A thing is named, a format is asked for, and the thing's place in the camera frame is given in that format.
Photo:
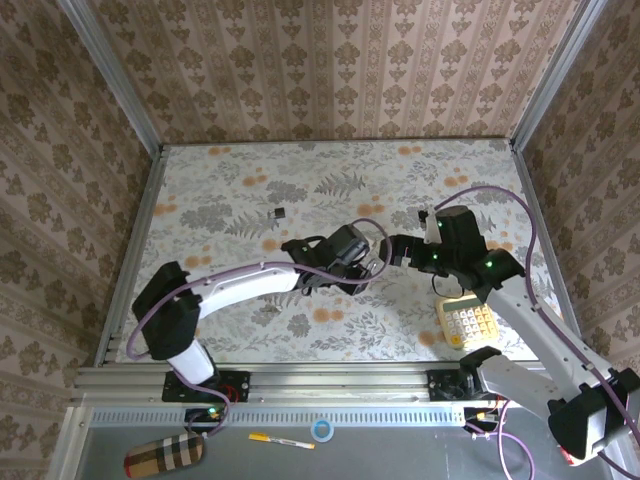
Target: damask wallpaper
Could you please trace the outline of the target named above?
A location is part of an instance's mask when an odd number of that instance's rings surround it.
[[[507,137],[578,0],[91,0],[168,144]]]
[[[525,158],[585,338],[640,371],[640,1],[608,2]]]
[[[57,4],[0,1],[0,478],[44,478],[148,163]]]

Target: tape roll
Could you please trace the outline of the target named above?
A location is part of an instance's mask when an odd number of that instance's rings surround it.
[[[316,422],[311,425],[311,436],[319,443],[326,443],[331,440],[333,438],[334,431],[335,429],[333,428],[333,425],[324,418],[316,420]]]

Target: calculator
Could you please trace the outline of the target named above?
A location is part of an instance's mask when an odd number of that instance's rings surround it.
[[[436,310],[444,337],[453,348],[486,343],[500,336],[493,312],[475,295],[440,298]]]

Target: purple cable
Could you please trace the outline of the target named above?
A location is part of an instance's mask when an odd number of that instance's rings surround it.
[[[303,272],[309,272],[309,273],[313,273],[315,275],[319,275],[321,277],[327,278],[329,280],[333,280],[334,282],[339,282],[339,283],[343,283],[343,284],[349,284],[349,285],[362,285],[365,283],[369,283],[372,282],[373,280],[376,280],[378,278],[380,278],[380,276],[382,275],[382,272],[384,272],[384,270],[387,268],[387,266],[391,263],[391,255],[392,255],[392,245],[391,245],[391,239],[389,238],[389,235],[387,235],[387,232],[385,232],[384,228],[382,228],[382,225],[380,225],[378,222],[376,222],[375,220],[371,220],[370,218],[359,218],[355,221],[353,221],[351,224],[355,225],[356,223],[370,223],[373,226],[375,226],[380,233],[382,234],[382,236],[384,237],[385,243],[387,244],[387,258],[385,259],[384,265],[382,265],[382,268],[380,268],[380,270],[378,270],[378,272],[375,275],[372,275],[371,277],[368,278],[363,278],[363,279],[347,279],[347,278],[341,278],[338,277],[336,275],[332,275],[330,273],[327,273],[325,271],[322,270],[318,270],[317,268],[313,268],[313,267],[308,267],[307,265],[301,265],[298,263],[289,263],[289,262],[261,262],[261,263],[255,263],[253,265],[247,265],[244,267],[237,267],[237,268],[232,268],[231,270],[227,270],[225,272],[221,272],[221,273],[217,273],[217,274],[213,274],[213,275],[209,275],[206,277],[202,277],[199,278],[198,280],[194,280],[193,282],[189,282],[185,285],[181,285],[180,287],[174,289],[173,291],[167,293],[164,297],[162,297],[162,299],[156,303],[153,307],[151,307],[151,309],[146,313],[146,315],[144,317],[142,317],[142,319],[140,319],[140,321],[138,322],[138,325],[136,325],[136,328],[133,329],[133,332],[131,332],[131,335],[129,336],[129,340],[127,341],[127,356],[134,361],[140,360],[141,358],[145,357],[149,352],[144,352],[144,353],[135,353],[133,351],[133,346],[135,343],[136,338],[138,337],[138,335],[140,335],[140,332],[142,331],[142,329],[144,328],[144,326],[149,322],[149,320],[151,320],[151,318],[158,312],[158,310],[160,310],[160,308],[162,308],[162,306],[167,303],[169,300],[171,300],[172,298],[174,298],[176,295],[184,292],[185,290],[189,290],[190,288],[193,287],[199,287],[200,285],[205,285],[208,284],[214,280],[222,280],[228,277],[233,277],[237,274],[242,274],[243,272],[251,272],[253,271],[256,267],[260,267],[262,269],[264,268],[295,268],[296,270],[302,270]],[[174,371],[174,373],[176,374],[176,377],[178,378],[178,380],[180,380],[184,385],[186,385],[187,387],[191,388],[192,390],[197,390],[199,392],[204,392],[204,393],[209,393],[211,395],[215,395],[219,398],[221,398],[225,405],[225,411],[224,411],[224,415],[223,417],[220,419],[220,422],[218,423],[218,425],[216,427],[214,427],[211,432],[209,432],[209,435],[215,435],[219,429],[222,427],[222,424],[224,423],[224,421],[227,419],[229,412],[231,410],[231,402],[229,401],[229,399],[227,398],[226,395],[217,392],[215,390],[209,389],[209,388],[205,388],[205,387],[201,387],[199,385],[194,385],[191,382],[189,382],[186,378],[184,378],[182,375],[180,375],[180,373]]]
[[[527,256],[525,259],[525,283],[527,286],[527,293],[529,294],[531,304],[535,308],[537,304],[534,303],[534,299],[537,297],[536,297],[535,290],[533,289],[533,281],[532,281],[532,274],[531,274],[531,257],[533,256],[533,247],[536,243],[537,226],[536,226],[536,220],[533,216],[533,213],[531,212],[531,209],[529,208],[529,206],[524,202],[524,200],[522,200],[518,195],[516,195],[510,190],[507,190],[506,188],[497,187],[494,185],[480,185],[477,187],[467,188],[465,190],[462,190],[461,192],[456,193],[455,195],[449,197],[445,201],[436,205],[435,210],[440,210],[442,207],[452,202],[456,198],[476,190],[497,190],[499,192],[502,192],[510,196],[514,200],[516,200],[529,216],[529,221],[531,222],[531,240],[529,242],[529,247],[527,249]],[[584,365],[589,365],[591,362],[589,361],[587,356],[584,355],[584,353],[582,353],[582,350],[580,350],[576,345],[573,344],[571,340],[569,340],[569,338],[564,334],[564,332],[560,330],[560,328],[553,322],[553,320],[551,320],[551,318],[549,318],[549,316],[542,309],[538,308],[536,310],[538,312],[538,315],[540,315],[540,318],[542,318],[542,320],[544,321],[544,323],[553,331],[553,333],[555,333],[560,338],[560,340],[562,340],[562,342],[569,348],[569,350],[571,350],[571,352],[576,357],[578,357],[578,359]],[[590,372],[593,374],[594,377],[596,377],[598,382],[602,385],[602,388],[604,389],[604,391],[607,392],[607,395],[609,395],[609,397],[613,401],[613,404],[616,406],[616,408],[618,409],[622,417],[625,419],[625,423],[629,426],[629,429],[633,433],[633,436],[635,437],[636,442],[638,442],[638,445],[640,445],[640,430],[638,430],[636,421],[633,418],[631,418],[631,415],[627,411],[626,407],[622,404],[622,402],[620,401],[616,393],[613,391],[613,388],[611,388],[611,386],[609,385],[607,380],[604,378],[604,376],[595,368],[591,369]],[[622,468],[620,468],[618,471],[621,474],[625,475],[626,477],[631,478],[632,480],[635,480],[638,478],[632,475],[631,473],[626,472]]]
[[[533,461],[533,455],[531,454],[531,451],[529,450],[529,448],[527,448],[527,445],[518,437],[516,437],[515,435],[512,435],[511,433],[502,431],[502,428],[504,427],[505,418],[506,418],[505,415],[507,413],[507,408],[509,408],[509,403],[510,401],[507,401],[507,403],[504,404],[504,407],[502,407],[502,412],[500,412],[500,419],[498,421],[497,432],[495,431],[485,432],[481,428],[478,428],[473,423],[469,423],[469,422],[466,423],[466,426],[469,427],[471,430],[474,430],[478,434],[489,435],[490,437],[493,437],[493,436],[498,437],[498,455],[500,457],[500,465],[502,465],[502,471],[504,472],[508,480],[513,480],[513,478],[509,474],[509,470],[507,469],[507,463],[504,460],[504,448],[502,446],[502,439],[504,437],[510,438],[511,440],[516,442],[518,445],[520,445],[520,448],[522,448],[522,451],[527,455],[527,458],[529,459],[529,468],[531,469],[531,472],[529,473],[529,480],[534,480],[536,476],[536,465],[535,465],[535,462]]]

